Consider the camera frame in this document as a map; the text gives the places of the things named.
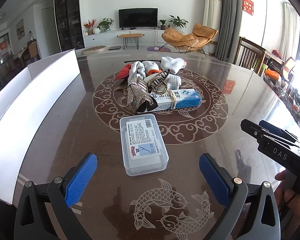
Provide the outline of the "person's right hand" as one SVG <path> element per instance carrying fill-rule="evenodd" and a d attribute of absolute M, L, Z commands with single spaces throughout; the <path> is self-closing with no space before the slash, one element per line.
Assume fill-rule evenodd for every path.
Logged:
<path fill-rule="evenodd" d="M 281 209 L 284 203 L 287 203 L 290 211 L 292 212 L 292 221 L 300 223 L 300 194 L 296 194 L 292 189 L 284 189 L 284 182 L 286 177 L 286 170 L 276 174 L 275 179 L 280 181 L 279 186 L 276 188 L 274 195 L 278 209 Z"/>

